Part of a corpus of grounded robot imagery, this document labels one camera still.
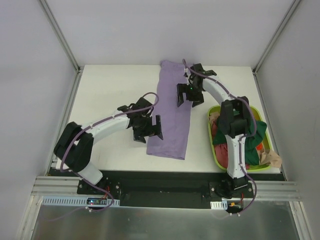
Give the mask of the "purple t shirt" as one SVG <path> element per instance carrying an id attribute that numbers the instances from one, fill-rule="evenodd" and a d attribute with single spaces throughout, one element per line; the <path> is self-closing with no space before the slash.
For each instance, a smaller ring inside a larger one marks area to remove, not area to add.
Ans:
<path id="1" fill-rule="evenodd" d="M 177 84 L 185 84 L 185 66 L 182 63 L 160 62 L 156 93 L 159 102 L 153 115 L 160 115 L 163 140 L 157 136 L 148 139 L 146 154 L 150 156 L 184 160 L 190 131 L 192 103 L 178 106 Z"/>

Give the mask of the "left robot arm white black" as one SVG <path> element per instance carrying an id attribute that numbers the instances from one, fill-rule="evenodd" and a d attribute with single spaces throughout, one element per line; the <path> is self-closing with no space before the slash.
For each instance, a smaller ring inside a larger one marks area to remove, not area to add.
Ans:
<path id="1" fill-rule="evenodd" d="M 146 137 L 157 136 L 163 139 L 161 116 L 155 116 L 153 124 L 152 112 L 155 104 L 152 104 L 144 96 L 130 105 L 117 108 L 112 116 L 86 125 L 77 124 L 74 121 L 68 123 L 53 153 L 61 160 L 60 168 L 72 171 L 87 180 L 88 188 L 94 194 L 99 195 L 105 191 L 106 183 L 102 172 L 91 162 L 93 146 L 104 138 L 122 130 L 131 128 L 133 140 L 146 143 Z"/>

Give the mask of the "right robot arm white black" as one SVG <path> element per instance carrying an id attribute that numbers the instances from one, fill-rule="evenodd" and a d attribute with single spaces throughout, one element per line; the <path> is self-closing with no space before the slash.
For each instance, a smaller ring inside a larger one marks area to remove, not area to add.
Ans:
<path id="1" fill-rule="evenodd" d="M 204 92 L 208 92 L 220 105 L 218 127 L 227 142 L 228 166 L 226 177 L 214 192 L 222 198 L 231 199 L 248 187 L 248 174 L 245 165 L 245 141 L 255 134 L 250 126 L 256 126 L 255 117 L 248 99 L 233 95 L 213 70 L 204 70 L 200 63 L 188 66 L 184 63 L 184 77 L 187 83 L 177 84 L 177 105 L 184 101 L 196 107 L 204 102 Z"/>

